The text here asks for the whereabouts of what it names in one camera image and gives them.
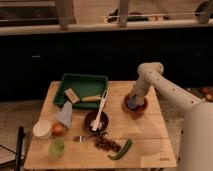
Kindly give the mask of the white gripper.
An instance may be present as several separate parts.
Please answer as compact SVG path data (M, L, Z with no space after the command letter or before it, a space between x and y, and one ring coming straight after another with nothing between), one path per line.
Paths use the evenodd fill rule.
M151 84L143 79L138 79L129 94L129 97L134 100L137 105L142 105L145 100L145 96L149 92Z

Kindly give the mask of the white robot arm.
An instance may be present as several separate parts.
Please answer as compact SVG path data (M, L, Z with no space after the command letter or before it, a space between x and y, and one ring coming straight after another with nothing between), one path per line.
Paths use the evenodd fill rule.
M213 103L202 100L162 76L160 62L138 66L130 97L141 104L151 86L184 113L177 171L213 171Z

